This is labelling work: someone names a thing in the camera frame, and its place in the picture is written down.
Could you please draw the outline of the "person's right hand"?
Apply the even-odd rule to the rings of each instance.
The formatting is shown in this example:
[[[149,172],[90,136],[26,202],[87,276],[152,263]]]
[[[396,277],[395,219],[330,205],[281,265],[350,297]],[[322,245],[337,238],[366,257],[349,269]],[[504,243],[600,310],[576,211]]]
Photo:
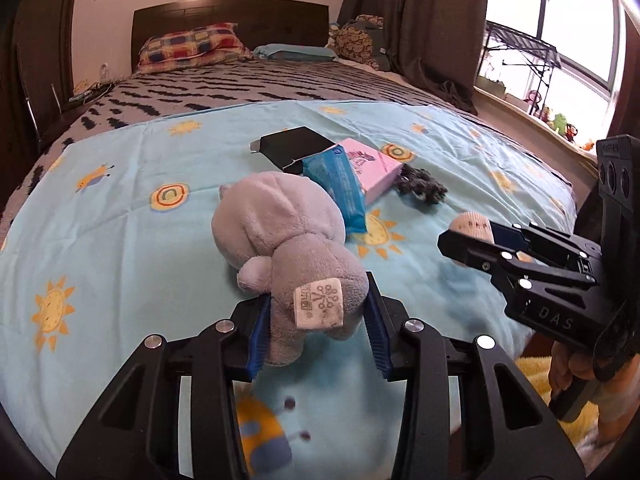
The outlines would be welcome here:
[[[548,374],[552,396],[566,390],[574,379],[594,379],[588,356],[555,342]],[[601,382],[591,401],[599,410],[598,445],[616,441],[639,407],[639,356],[636,354],[608,382]]]

